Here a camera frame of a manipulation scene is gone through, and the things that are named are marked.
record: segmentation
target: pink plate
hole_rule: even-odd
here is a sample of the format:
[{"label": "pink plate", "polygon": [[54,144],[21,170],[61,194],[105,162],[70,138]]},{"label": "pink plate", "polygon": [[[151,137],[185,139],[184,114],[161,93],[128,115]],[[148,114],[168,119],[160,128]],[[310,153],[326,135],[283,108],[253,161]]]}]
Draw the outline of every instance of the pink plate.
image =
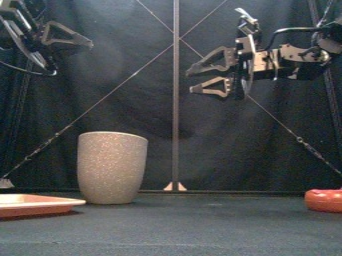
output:
[{"label": "pink plate", "polygon": [[0,218],[65,213],[84,200],[26,194],[0,195]]}]

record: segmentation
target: wire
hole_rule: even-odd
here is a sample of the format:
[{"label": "wire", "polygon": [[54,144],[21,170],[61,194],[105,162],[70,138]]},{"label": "wire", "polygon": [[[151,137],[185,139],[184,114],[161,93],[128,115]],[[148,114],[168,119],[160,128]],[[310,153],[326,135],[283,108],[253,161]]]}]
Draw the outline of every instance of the wire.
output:
[{"label": "wire", "polygon": [[16,67],[16,66],[13,66],[13,65],[10,65],[10,64],[8,64],[8,63],[5,63],[5,62],[2,62],[2,61],[0,61],[0,65],[5,66],[6,68],[13,69],[13,70],[17,71],[17,72],[21,72],[21,73],[25,73],[25,74],[29,74],[29,75],[34,75],[34,76],[48,76],[48,77],[50,77],[50,76],[54,76],[54,75],[57,74],[57,71],[56,71],[56,70],[53,70],[52,73],[38,73],[38,72],[33,72],[33,71],[29,71],[29,70],[26,70],[26,69],[18,68],[18,67]]}]

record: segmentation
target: metal rod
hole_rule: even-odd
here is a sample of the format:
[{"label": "metal rod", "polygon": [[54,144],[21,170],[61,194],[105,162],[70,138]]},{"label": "metal rod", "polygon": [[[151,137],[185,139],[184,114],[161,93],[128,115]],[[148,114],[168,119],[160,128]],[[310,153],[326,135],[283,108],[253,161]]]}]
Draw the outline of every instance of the metal rod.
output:
[{"label": "metal rod", "polygon": [[179,190],[179,0],[173,0],[172,191]]}]

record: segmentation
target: speckled ceramic cup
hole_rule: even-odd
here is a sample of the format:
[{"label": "speckled ceramic cup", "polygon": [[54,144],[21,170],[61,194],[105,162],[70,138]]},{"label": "speckled ceramic cup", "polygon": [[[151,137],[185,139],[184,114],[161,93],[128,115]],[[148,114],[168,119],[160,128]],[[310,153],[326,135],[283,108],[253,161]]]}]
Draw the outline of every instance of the speckled ceramic cup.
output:
[{"label": "speckled ceramic cup", "polygon": [[145,138],[120,132],[86,132],[78,136],[77,181],[88,203],[131,203],[140,189]]}]

